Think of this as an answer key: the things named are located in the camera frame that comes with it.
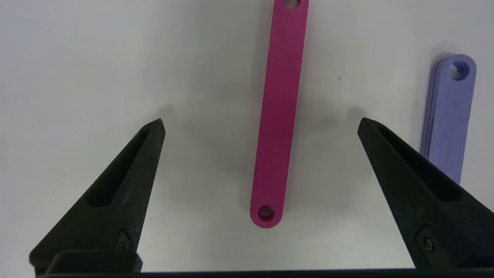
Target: hole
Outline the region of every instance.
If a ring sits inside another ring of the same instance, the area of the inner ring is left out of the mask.
[[[431,253],[434,252],[434,243],[430,238],[428,237],[424,238],[424,246],[425,246],[425,250]]]
[[[118,246],[118,250],[125,250],[125,242],[120,242],[119,246]]]
[[[453,80],[461,81],[468,76],[470,68],[463,61],[457,61],[450,66],[450,76]]]
[[[272,220],[273,217],[275,216],[275,211],[270,206],[262,206],[257,211],[257,215],[259,216],[260,220],[262,220],[264,222],[268,222],[268,221]]]
[[[293,9],[300,5],[300,0],[283,0],[283,3],[285,4],[285,7]]]

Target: pink bar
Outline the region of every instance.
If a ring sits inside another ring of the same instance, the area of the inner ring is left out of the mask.
[[[308,8],[309,0],[295,8],[274,3],[250,199],[250,217],[261,228],[283,215]]]

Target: black plastic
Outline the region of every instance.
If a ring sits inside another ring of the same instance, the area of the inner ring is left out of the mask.
[[[134,251],[65,251],[55,256],[46,274],[139,273],[141,268]]]
[[[494,270],[482,269],[374,269],[252,272],[168,272],[126,274],[46,274],[40,278],[492,278]]]
[[[137,132],[33,249],[36,275],[67,250],[137,250],[164,139],[161,119]]]
[[[384,125],[363,118],[358,135],[415,267],[494,266],[488,208]]]

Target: white table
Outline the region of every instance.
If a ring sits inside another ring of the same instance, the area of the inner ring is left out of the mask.
[[[494,209],[494,2],[313,0],[284,218],[248,207],[270,0],[0,3],[0,277],[137,130],[166,138],[144,271],[403,268],[412,261],[357,137],[378,120],[418,149],[429,71],[478,73],[462,186]]]

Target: screw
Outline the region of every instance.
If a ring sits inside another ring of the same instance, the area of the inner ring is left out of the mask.
[[[120,242],[118,250],[125,250],[125,242]]]
[[[424,246],[425,246],[425,250],[429,252],[434,252],[434,243],[432,242],[432,240],[430,240],[430,238],[428,237],[424,238]]]

